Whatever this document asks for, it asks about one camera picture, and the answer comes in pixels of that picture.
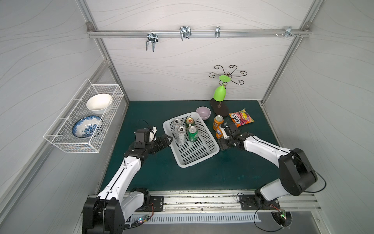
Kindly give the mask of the double metal hook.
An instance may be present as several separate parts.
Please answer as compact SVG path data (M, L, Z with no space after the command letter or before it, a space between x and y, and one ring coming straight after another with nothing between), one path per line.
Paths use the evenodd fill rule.
M152 51L154 52L157 42L158 42L158 35L151 31L149 34L147 34L146 50L148 51L149 46L152 45Z
M180 37L181 40L183 41L184 39L190 39L192 35L191 28L189 26L182 26L180 27Z

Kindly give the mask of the Fox's fruits candy bag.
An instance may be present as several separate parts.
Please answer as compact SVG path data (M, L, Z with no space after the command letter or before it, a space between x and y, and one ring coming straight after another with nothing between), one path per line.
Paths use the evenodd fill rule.
M238 128L240 126L254 122L254 119L248 114L246 109L243 109L235 113L229 113L229 116Z

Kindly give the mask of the orange Fanta can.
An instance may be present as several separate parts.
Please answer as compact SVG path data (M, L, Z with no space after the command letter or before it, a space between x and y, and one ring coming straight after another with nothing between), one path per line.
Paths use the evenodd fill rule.
M224 118L221 116L221 115L217 115L215 118L214 118L214 122L213 122L213 130L214 131L217 131L217 128L224 122Z

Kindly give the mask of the green soda can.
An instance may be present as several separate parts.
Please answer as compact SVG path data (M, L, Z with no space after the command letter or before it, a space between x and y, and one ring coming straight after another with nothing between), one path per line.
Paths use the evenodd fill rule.
M195 126L188 128L188 137L190 142L196 142L198 140L198 129Z

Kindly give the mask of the orange Schweppes can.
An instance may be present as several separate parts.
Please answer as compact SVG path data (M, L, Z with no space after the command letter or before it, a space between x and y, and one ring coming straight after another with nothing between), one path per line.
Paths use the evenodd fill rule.
M216 130L216 137L217 137L217 139L223 138L223 132L220 128L217 128L217 130Z

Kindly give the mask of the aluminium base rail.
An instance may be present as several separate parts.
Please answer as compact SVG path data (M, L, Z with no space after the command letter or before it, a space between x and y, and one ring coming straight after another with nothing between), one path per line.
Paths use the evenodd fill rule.
M244 213L286 210L314 212L322 208L313 194L286 195L259 209L253 190L174 190L150 191L138 212L163 214Z

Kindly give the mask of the blue patterned plate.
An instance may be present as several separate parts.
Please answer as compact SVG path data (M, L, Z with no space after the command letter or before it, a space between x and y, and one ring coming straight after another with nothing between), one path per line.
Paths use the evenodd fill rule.
M101 129L101 126L101 117L94 115L86 116L74 124L72 134L78 138L91 137Z

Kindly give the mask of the metal hook right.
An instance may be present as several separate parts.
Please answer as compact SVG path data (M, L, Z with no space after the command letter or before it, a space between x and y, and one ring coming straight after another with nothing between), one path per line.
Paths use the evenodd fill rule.
M292 27L288 27L284 33L281 33L281 34L278 34L278 33L275 33L274 34L276 37L283 37L283 38L298 38L300 37L301 35L299 33L293 33L292 32Z

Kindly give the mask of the pink ceramic cup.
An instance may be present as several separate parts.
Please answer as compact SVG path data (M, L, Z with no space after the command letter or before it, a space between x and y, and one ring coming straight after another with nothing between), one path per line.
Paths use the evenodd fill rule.
M211 116L211 110L208 107L201 106L196 109L196 113L201 117L202 120L206 121Z

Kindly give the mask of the double metal hook left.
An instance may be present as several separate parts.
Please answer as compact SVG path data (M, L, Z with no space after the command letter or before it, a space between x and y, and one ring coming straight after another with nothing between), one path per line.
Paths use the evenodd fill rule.
M157 42L158 42L158 35L151 31L149 34L147 34L146 50L148 51L149 46L152 45L152 51L154 52Z

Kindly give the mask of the white ceramic bowl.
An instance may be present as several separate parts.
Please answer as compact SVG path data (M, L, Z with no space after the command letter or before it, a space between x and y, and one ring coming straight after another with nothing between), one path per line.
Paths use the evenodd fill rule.
M113 97L109 94L97 94L86 102L86 107L92 113L102 115L112 101Z

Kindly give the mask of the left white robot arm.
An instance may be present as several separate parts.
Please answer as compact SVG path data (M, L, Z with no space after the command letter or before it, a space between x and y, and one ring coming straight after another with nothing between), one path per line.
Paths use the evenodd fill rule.
M135 189L125 193L148 155L169 147L173 138L169 135L147 136L133 142L124 154L122 164L108 185L96 196L87 198L83 207L83 234L121 234L125 222L141 207L148 209L150 195L147 189Z

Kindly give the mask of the double metal hook middle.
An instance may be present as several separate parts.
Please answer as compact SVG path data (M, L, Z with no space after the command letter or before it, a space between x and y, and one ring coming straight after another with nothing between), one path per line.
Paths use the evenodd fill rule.
M190 39L192 35L191 28L189 26L182 26L180 27L180 37L181 40L183 41L184 39Z

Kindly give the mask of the white Monster energy can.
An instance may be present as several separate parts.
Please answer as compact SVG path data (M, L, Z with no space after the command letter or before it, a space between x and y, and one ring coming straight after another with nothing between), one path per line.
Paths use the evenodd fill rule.
M174 127L174 130L175 132L177 132L178 128L182 125L182 122L179 118L176 118L174 121L173 121L173 127Z

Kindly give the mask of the white perforated plastic basket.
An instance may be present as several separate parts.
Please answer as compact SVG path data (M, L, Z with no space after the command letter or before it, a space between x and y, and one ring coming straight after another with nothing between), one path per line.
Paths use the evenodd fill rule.
M196 112L171 118L163 123L164 132L173 138L170 148L181 168L201 163L220 151L215 137Z

